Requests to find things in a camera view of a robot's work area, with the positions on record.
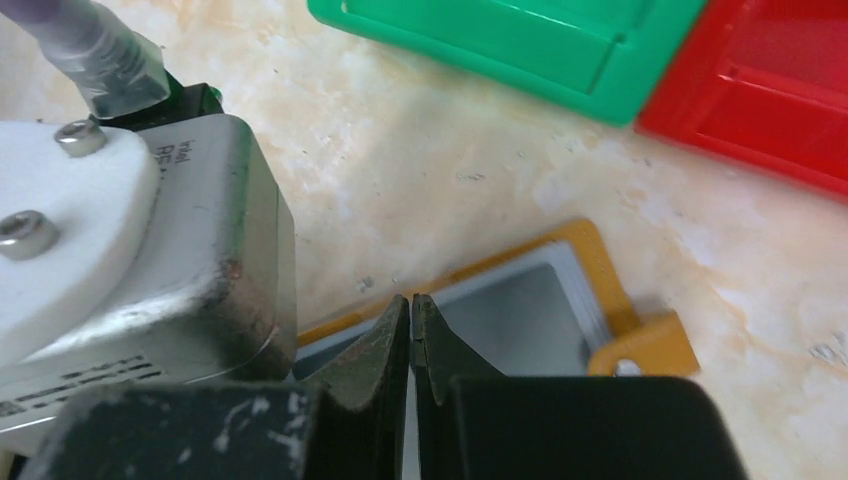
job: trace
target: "table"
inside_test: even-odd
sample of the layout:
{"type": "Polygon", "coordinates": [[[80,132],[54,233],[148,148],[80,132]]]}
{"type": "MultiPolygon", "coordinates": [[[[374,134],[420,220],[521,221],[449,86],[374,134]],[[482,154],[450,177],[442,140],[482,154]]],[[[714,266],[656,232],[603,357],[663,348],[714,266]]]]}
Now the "table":
{"type": "MultiPolygon", "coordinates": [[[[844,205],[335,31],[303,1],[104,3],[253,127],[297,225],[301,328],[588,217],[637,308],[680,313],[753,479],[848,471],[844,205]]],[[[5,19],[0,45],[0,117],[86,115],[5,19]]]]}

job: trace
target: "green tray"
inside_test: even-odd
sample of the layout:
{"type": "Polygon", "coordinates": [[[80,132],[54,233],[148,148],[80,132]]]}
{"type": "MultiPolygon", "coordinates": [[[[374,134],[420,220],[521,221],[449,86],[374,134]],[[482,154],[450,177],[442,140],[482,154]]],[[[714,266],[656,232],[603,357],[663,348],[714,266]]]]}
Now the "green tray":
{"type": "Polygon", "coordinates": [[[613,124],[639,112],[706,0],[308,0],[320,22],[613,124]]]}

